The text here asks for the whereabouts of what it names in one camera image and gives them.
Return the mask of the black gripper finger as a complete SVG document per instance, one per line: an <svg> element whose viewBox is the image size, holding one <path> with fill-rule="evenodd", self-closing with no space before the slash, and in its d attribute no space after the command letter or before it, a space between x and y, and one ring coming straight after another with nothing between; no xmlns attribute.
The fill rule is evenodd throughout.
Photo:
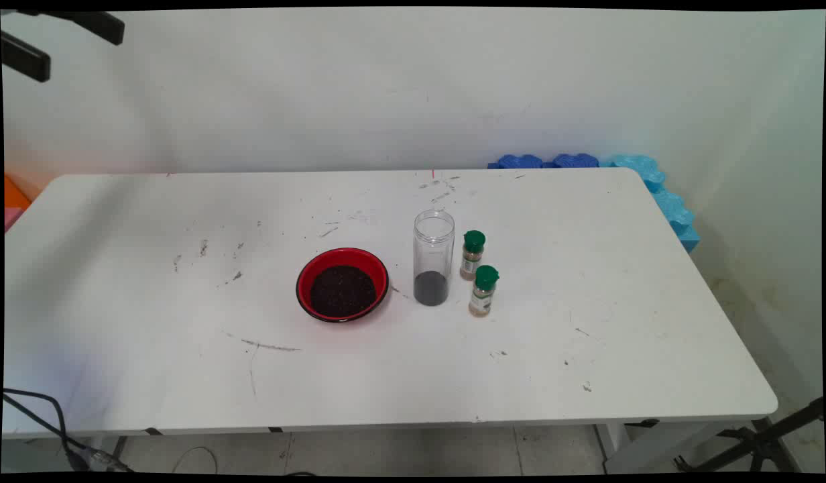
<svg viewBox="0 0 826 483"><path fill-rule="evenodd" d="M2 65L39 83L50 79L51 58L48 53L7 32L1 33L1 61Z"/></svg>
<svg viewBox="0 0 826 483"><path fill-rule="evenodd" d="M36 9L3 9L3 15L20 13L32 17L44 15L56 19L64 19L79 25L113 45L121 45L124 41L125 22L106 11L70 11L70 10L36 10Z"/></svg>

